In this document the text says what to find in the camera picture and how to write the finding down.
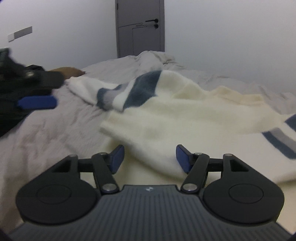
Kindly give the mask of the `grey wall switch panel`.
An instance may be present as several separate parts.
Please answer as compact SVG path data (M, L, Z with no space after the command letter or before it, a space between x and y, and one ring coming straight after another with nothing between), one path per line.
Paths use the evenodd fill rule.
M26 36L28 34L31 34L32 32L33 32L33 27L32 26L21 29L21 30L18 30L16 32L11 33L11 34L8 35L8 42L12 42L15 39L18 39L18 38L21 38L21 37Z

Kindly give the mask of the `grey door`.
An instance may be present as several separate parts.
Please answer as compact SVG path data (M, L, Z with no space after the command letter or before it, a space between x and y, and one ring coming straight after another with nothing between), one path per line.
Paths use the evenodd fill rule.
M161 0L121 0L115 2L117 56L143 51L165 51L165 9ZM146 20L159 20L159 28Z

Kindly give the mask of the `grey bed sheet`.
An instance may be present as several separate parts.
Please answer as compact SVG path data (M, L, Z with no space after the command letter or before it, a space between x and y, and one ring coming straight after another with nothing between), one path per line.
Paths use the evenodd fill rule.
M88 77L124 83L150 70L173 70L203 89L224 85L241 93L261 93L279 113L295 111L295 96L277 94L258 84L208 75L181 66L169 54L145 51L138 56L100 62L85 68ZM90 157L106 149L108 138L98 128L104 113L72 94L67 87L55 91L55 109L35 111L1 137L1 229L10 232L22 223L15 205L18 190L69 154Z

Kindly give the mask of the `cream and blue striped sweater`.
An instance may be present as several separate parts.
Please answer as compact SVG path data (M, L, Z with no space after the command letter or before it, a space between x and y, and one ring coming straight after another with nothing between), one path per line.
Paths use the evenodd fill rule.
M212 158L232 153L274 182L295 178L295 115L277 113L260 94L203 90L170 70L124 84L72 77L67 87L106 111L100 132L109 145L123 144L130 158L161 173L184 176L181 144Z

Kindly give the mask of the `brown pillow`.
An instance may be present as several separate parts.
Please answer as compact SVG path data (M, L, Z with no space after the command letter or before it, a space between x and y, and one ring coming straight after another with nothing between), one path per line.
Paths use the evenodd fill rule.
M60 67L52 69L51 71L62 73L65 79L69 79L71 77L79 77L85 74L85 71L74 67Z

